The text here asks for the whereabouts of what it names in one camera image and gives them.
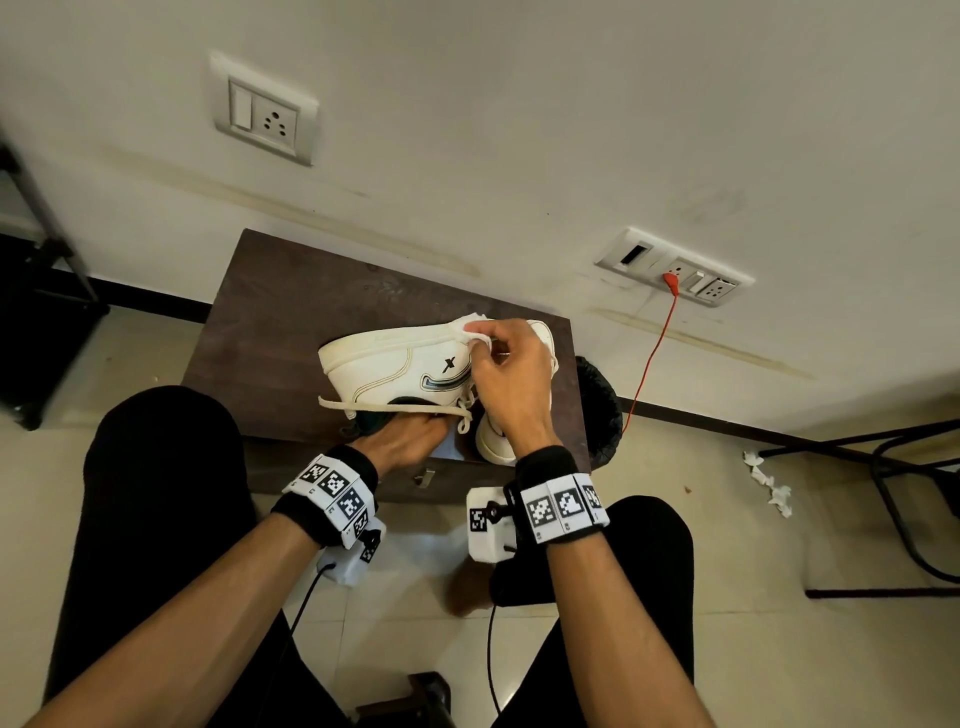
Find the hand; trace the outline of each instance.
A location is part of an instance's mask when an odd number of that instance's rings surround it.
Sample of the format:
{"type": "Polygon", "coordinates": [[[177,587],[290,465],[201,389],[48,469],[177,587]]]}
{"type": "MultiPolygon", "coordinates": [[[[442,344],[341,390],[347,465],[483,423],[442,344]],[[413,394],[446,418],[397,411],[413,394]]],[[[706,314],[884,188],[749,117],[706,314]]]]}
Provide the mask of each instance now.
{"type": "Polygon", "coordinates": [[[464,331],[485,333],[510,352],[506,361],[495,364],[486,344],[470,344],[477,394],[503,429],[516,457],[562,445],[550,418],[550,350],[530,325],[523,319],[472,321],[464,331]]]}
{"type": "Polygon", "coordinates": [[[444,441],[453,417],[400,413],[373,435],[349,445],[363,452],[381,478],[396,468],[416,465],[444,441]]]}

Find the white wall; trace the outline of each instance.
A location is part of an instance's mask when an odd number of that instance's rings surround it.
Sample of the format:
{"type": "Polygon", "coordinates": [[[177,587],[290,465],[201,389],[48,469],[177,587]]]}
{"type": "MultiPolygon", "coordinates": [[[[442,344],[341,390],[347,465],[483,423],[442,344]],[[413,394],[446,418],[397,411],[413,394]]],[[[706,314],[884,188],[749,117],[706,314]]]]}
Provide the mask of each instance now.
{"type": "Polygon", "coordinates": [[[796,370],[667,341],[645,399],[794,428],[956,388],[955,0],[4,5],[0,124],[95,275],[211,301],[255,228],[556,310],[629,396],[669,301],[589,262],[637,225],[756,277],[677,332],[796,370]],[[321,99],[314,167],[214,131],[210,49],[321,99]]]}

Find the drawer handle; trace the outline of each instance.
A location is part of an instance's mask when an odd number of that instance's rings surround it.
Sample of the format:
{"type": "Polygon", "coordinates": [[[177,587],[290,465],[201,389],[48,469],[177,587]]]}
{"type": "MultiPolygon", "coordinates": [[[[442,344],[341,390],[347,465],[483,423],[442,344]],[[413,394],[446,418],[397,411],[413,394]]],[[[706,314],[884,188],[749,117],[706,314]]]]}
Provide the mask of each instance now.
{"type": "Polygon", "coordinates": [[[420,489],[429,488],[430,481],[433,480],[433,476],[437,474],[437,471],[427,468],[423,471],[423,475],[414,475],[414,482],[417,483],[417,487],[420,489]]]}

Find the black cable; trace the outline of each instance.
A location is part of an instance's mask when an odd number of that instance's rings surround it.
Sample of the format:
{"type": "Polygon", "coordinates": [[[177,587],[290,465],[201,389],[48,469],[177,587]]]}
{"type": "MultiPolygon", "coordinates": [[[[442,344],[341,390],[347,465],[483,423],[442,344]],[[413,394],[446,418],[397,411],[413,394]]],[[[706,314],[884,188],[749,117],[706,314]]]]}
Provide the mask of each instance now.
{"type": "Polygon", "coordinates": [[[333,569],[336,564],[327,564],[322,569],[317,571],[317,575],[313,579],[313,584],[310,585],[310,588],[306,590],[306,596],[303,598],[303,602],[300,604],[300,610],[297,612],[297,616],[294,619],[293,626],[290,627],[290,634],[287,635],[287,641],[283,643],[283,649],[280,651],[280,657],[276,661],[276,666],[274,667],[274,674],[270,676],[270,685],[267,686],[267,691],[263,696],[263,702],[260,703],[260,710],[257,711],[256,721],[253,722],[253,728],[256,728],[260,724],[260,718],[263,717],[263,710],[267,707],[267,701],[270,699],[270,692],[274,689],[274,682],[276,680],[276,674],[280,670],[280,663],[283,662],[283,658],[287,654],[287,649],[290,647],[290,643],[294,640],[294,630],[297,629],[297,625],[300,624],[300,617],[303,616],[303,610],[306,609],[306,603],[310,599],[310,595],[313,594],[313,588],[317,586],[317,582],[320,581],[320,577],[324,575],[324,571],[333,569]]]}
{"type": "Polygon", "coordinates": [[[487,627],[487,681],[490,683],[490,697],[493,698],[493,706],[496,708],[496,714],[500,715],[500,704],[496,702],[496,691],[493,689],[493,670],[490,665],[490,643],[493,640],[493,615],[496,614],[496,604],[490,610],[490,626],[487,627]]]}

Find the crumpled paper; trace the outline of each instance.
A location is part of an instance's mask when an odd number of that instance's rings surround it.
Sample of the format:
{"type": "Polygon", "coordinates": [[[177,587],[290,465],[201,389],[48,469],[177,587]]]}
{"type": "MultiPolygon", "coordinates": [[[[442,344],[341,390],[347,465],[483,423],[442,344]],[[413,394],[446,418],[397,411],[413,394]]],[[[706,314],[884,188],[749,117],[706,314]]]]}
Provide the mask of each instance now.
{"type": "Polygon", "coordinates": [[[790,518],[793,515],[793,508],[787,503],[787,499],[790,497],[790,486],[777,485],[772,475],[764,473],[758,467],[758,465],[763,462],[763,458],[755,452],[745,451],[743,453],[743,462],[750,468],[750,477],[760,485],[764,485],[770,489],[770,499],[767,502],[776,505],[781,516],[786,519],[790,518]]]}

